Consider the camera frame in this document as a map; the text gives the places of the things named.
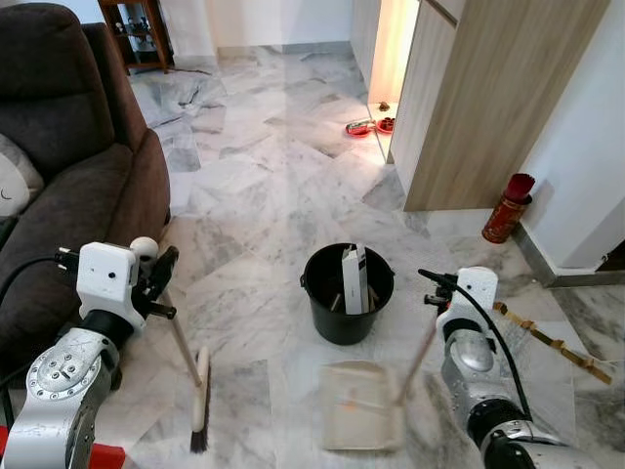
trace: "broom handle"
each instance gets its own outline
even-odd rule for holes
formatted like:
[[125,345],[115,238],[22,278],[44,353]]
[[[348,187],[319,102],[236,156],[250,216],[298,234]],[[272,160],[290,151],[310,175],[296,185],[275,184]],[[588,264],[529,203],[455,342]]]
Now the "broom handle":
[[[163,291],[160,298],[165,306],[174,306],[167,290]],[[200,387],[202,385],[202,378],[200,378],[199,373],[197,372],[197,367],[195,366],[195,360],[193,359],[191,350],[188,349],[185,333],[183,332],[183,328],[180,326],[178,316],[174,316],[169,322],[172,324],[172,332],[174,333],[174,338],[176,339],[180,353],[183,355],[183,359],[185,359],[185,363],[187,364],[188,373],[191,375],[191,378],[193,378],[195,386]]]
[[414,362],[412,363],[412,366],[410,366],[410,371],[408,371],[408,376],[403,382],[403,386],[401,387],[399,396],[397,396],[397,399],[396,399],[397,405],[401,405],[401,406],[404,405],[406,401],[406,397],[408,396],[408,392],[410,391],[410,383],[412,382],[412,378],[414,378],[414,375],[419,370],[419,367],[421,366],[421,362],[426,357],[426,354],[428,353],[428,349],[430,349],[430,346],[432,345],[432,342],[434,341],[434,337],[436,334],[437,334],[437,316],[434,316],[430,323],[430,327],[428,328],[428,335],[426,336],[425,340],[421,343],[419,352],[417,353],[417,356],[415,357]]

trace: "wooden shelf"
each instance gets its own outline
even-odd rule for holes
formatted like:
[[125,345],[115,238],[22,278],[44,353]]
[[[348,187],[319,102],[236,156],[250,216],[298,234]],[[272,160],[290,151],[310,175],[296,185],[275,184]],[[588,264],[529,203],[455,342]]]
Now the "wooden shelf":
[[151,36],[151,32],[116,32],[115,37],[146,37]]
[[128,68],[162,68],[163,64],[161,62],[141,62],[126,64],[126,66]]
[[[161,68],[167,73],[168,66],[173,64],[173,55],[169,46],[167,29],[160,14],[158,0],[99,0],[99,3],[106,25],[115,38],[119,56],[126,66],[126,72],[130,73],[130,68]],[[149,25],[148,31],[131,31],[130,25],[124,21],[122,12],[118,8],[118,5],[123,4],[141,4],[141,12],[135,9],[135,12],[129,12],[129,15],[134,18],[145,16]],[[116,24],[123,24],[125,32],[119,32]],[[148,36],[151,38],[150,43],[153,43],[154,51],[136,51],[133,49],[132,37],[144,38]],[[137,56],[141,52],[153,52],[154,54],[145,57],[146,61],[142,62],[141,58]]]
[[153,34],[151,29],[148,30],[148,31],[132,31],[132,32],[128,32],[128,31],[130,31],[130,24],[124,24],[124,29],[126,29],[126,32],[118,32],[115,29],[115,32],[113,34],[116,37],[132,37],[132,36],[146,37],[146,36],[151,36]]

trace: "broom bristles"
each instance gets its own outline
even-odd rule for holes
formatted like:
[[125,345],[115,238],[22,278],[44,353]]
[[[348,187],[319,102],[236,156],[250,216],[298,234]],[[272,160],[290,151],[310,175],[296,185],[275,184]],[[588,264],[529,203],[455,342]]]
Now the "broom bristles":
[[209,405],[211,403],[211,367],[208,366],[206,379],[206,402],[204,405],[204,425],[199,432],[191,433],[190,450],[196,454],[205,452],[208,449],[208,417]]

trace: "red vase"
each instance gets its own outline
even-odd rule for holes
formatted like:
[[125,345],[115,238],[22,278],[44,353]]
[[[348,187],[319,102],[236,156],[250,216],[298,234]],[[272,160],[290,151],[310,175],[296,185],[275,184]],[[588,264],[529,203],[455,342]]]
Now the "red vase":
[[530,203],[531,195],[528,195],[523,203],[513,202],[505,195],[502,195],[486,222],[486,226],[481,231],[481,235],[488,241],[496,244],[505,242]]

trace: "dustpan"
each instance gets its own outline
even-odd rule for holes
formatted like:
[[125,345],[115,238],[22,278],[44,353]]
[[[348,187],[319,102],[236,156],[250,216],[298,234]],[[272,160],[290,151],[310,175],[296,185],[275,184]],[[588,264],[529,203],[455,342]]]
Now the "dustpan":
[[401,448],[404,436],[403,405],[410,382],[426,356],[436,330],[434,317],[401,387],[390,368],[375,362],[339,362],[321,369],[319,381],[323,448]]

